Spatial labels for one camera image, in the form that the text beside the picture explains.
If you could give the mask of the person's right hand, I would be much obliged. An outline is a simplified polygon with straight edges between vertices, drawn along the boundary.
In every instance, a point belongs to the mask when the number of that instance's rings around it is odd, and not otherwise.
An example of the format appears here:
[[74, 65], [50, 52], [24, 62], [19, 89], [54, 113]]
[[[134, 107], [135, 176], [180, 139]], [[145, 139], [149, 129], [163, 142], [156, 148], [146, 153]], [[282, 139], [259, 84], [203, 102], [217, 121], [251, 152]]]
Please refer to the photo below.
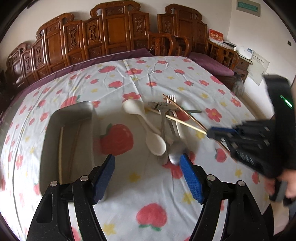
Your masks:
[[[295, 170], [284, 170], [283, 173], [277, 178], [280, 181], [287, 182], [287, 189], [285, 196], [289, 199], [295, 199], [296, 196], [296, 178]], [[264, 178], [264, 188], [269, 195], [274, 195], [275, 192], [275, 179]]]

